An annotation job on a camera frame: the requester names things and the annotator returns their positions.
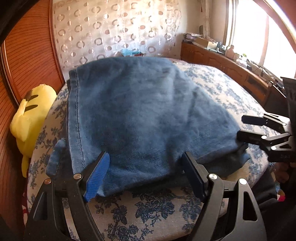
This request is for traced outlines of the black sleeved forearm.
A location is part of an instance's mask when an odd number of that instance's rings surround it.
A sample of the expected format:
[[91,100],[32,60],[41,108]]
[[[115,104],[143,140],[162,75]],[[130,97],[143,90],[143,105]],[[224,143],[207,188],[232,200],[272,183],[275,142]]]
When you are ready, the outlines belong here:
[[281,184],[285,200],[277,200],[275,183],[266,170],[252,191],[258,203],[267,240],[295,240],[295,177]]

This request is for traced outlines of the person's right hand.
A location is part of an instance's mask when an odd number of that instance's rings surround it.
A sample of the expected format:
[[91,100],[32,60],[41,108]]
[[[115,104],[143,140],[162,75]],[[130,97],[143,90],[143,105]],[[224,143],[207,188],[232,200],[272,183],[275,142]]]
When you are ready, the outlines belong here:
[[288,181],[292,168],[295,169],[295,163],[276,163],[274,166],[276,180],[279,183],[285,183]]

